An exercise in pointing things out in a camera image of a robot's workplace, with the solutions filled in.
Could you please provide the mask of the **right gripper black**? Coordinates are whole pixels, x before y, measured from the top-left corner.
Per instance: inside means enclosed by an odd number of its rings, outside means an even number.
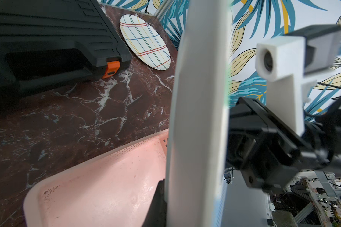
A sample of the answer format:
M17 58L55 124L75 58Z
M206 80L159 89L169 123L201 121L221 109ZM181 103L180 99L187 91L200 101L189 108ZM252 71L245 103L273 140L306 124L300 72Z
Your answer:
M241 97L230 108L225 168L242 173L246 185L265 193L281 193L304 169L330 163L317 136L305 141L263 103Z

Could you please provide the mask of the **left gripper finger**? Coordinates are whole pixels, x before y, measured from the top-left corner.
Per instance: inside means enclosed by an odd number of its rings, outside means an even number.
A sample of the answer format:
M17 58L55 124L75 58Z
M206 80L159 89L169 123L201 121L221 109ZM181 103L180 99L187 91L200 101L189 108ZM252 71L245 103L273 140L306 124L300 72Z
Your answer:
M165 201L165 180L159 181L150 208L142 227L165 227L167 202Z

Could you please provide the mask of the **colourful squiggle pattern plate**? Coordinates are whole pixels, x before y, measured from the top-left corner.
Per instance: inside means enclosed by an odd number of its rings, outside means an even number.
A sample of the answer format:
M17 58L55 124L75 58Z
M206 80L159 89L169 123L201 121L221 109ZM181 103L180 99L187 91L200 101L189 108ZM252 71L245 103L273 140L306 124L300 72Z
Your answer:
M230 1L190 1L171 100L166 225L214 227L221 201L229 108Z

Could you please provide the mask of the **plaid striped white plate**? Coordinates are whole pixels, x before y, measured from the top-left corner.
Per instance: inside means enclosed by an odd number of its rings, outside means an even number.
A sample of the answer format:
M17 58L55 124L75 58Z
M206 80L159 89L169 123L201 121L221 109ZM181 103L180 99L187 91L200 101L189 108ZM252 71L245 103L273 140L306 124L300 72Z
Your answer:
M141 61L159 71L170 67L168 47L149 23L135 15L126 14L121 17L119 25L126 44Z

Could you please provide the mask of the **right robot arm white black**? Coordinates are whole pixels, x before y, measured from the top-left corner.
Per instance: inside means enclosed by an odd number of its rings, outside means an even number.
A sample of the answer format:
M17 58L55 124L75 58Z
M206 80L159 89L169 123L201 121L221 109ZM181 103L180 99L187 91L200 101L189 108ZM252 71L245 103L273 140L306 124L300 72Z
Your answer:
M273 194L302 170L341 173L341 109L303 124L298 135L259 100L239 98L229 112L225 167Z

